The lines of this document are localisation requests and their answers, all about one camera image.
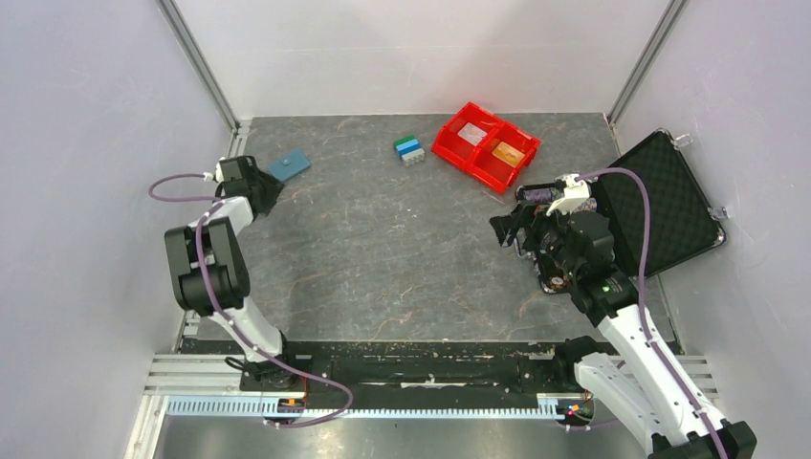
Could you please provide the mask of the blue card holder wallet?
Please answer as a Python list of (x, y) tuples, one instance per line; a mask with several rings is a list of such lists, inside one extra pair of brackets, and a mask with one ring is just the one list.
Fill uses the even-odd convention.
[(286, 183), (311, 167), (311, 162), (301, 150), (293, 150), (269, 164), (269, 173), (278, 181)]

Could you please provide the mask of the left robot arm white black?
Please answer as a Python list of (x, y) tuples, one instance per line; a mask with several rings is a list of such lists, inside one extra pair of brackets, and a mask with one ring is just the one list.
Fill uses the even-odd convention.
[[(156, 188), (173, 180), (202, 179), (217, 184), (213, 196), (167, 197)], [(293, 387), (300, 364), (284, 353), (286, 338), (252, 300), (249, 269), (239, 233), (268, 215), (284, 184), (261, 170), (252, 156), (222, 158), (212, 173), (165, 177), (148, 189), (150, 198), (167, 203), (205, 202), (197, 220), (164, 233), (174, 297), (185, 311), (223, 328), (243, 349), (246, 361), (266, 362), (263, 375), (277, 389)]]

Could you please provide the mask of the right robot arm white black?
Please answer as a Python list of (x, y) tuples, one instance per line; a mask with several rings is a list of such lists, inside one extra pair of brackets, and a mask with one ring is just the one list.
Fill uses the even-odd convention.
[(649, 458), (751, 458), (757, 439), (744, 421), (731, 422), (653, 330), (636, 285), (614, 261), (607, 218), (595, 212), (546, 216), (533, 205), (489, 221), (498, 243), (513, 244), (562, 269), (577, 309), (625, 363), (622, 373), (590, 337), (555, 351), (552, 375), (565, 390), (595, 395), (633, 434)]

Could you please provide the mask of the orange card in bin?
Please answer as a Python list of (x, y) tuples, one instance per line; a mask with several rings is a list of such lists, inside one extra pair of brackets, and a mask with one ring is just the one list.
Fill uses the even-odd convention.
[(493, 150), (492, 155), (511, 168), (518, 168), (525, 154), (506, 142), (500, 142)]

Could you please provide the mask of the white card in bin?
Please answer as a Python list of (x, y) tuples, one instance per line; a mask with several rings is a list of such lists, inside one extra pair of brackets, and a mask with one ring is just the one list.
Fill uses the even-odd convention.
[(473, 123), (466, 123), (457, 133), (465, 142), (477, 146), (487, 136), (487, 132)]

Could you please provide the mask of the purple green chip row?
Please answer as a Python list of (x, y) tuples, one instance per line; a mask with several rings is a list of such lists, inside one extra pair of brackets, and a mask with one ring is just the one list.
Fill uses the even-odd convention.
[(555, 186), (526, 185), (520, 186), (515, 193), (518, 201), (528, 201), (536, 205), (548, 205), (561, 196), (561, 191)]

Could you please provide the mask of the red divided plastic bin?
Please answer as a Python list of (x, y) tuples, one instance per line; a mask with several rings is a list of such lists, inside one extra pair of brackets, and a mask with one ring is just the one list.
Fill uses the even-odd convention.
[[(477, 146), (465, 142), (457, 135), (468, 122), (487, 132), (485, 139)], [(525, 154), (518, 168), (511, 168), (492, 155), (492, 150), (500, 142), (506, 142)], [(515, 183), (520, 172), (531, 164), (540, 146), (539, 138), (469, 101), (440, 128), (431, 151), (491, 190), (502, 194)]]

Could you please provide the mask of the stacked green blue white blocks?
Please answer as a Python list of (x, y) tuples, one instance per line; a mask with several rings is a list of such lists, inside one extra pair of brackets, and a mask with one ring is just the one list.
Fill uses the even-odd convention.
[(398, 139), (393, 143), (393, 148), (404, 166), (412, 166), (426, 158), (425, 149), (414, 136)]

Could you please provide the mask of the black poker chip case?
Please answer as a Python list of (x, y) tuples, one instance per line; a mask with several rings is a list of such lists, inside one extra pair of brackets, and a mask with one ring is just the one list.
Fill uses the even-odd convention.
[[(597, 200), (594, 212), (609, 219), (614, 235), (616, 271), (571, 286), (541, 286), (550, 293), (618, 295), (638, 278), (650, 278), (723, 245), (727, 240), (718, 217), (697, 183), (678, 142), (663, 129), (649, 134), (602, 171), (577, 174)], [(517, 206), (548, 205), (518, 201)], [(520, 244), (517, 252), (529, 256)]]

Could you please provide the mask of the aluminium frame post left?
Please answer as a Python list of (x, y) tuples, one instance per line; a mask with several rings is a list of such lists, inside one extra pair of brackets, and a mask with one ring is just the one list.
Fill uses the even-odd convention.
[(208, 65), (202, 49), (197, 43), (177, 2), (173, 0), (157, 0), (156, 3), (224, 124), (231, 133), (236, 133), (240, 128), (240, 120), (230, 106), (224, 91)]

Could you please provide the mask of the aluminium frame post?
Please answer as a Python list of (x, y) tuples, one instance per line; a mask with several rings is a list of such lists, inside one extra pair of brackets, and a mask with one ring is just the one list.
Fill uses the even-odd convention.
[(610, 128), (614, 129), (617, 126), (689, 3), (688, 0), (668, 1), (619, 95), (606, 114)]
[(231, 133), (236, 133), (240, 128), (240, 120), (230, 106), (224, 91), (208, 65), (202, 49), (197, 43), (177, 2), (173, 0), (157, 0), (156, 3), (224, 124)]

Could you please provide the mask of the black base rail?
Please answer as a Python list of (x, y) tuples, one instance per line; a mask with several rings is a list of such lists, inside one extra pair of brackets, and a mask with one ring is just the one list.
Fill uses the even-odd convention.
[(304, 379), (272, 363), (247, 364), (237, 343), (189, 339), (184, 354), (213, 354), (238, 373), (239, 389), (277, 393), (283, 413), (345, 415), (484, 414), (538, 406), (537, 395), (579, 398), (573, 364), (589, 351), (619, 354), (590, 337), (564, 342), (292, 341), (284, 361)]

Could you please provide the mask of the aluminium frame post right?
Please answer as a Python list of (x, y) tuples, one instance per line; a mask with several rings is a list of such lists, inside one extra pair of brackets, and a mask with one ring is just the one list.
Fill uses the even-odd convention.
[(619, 95), (606, 114), (610, 128), (614, 129), (617, 126), (689, 3), (688, 0), (668, 1)]

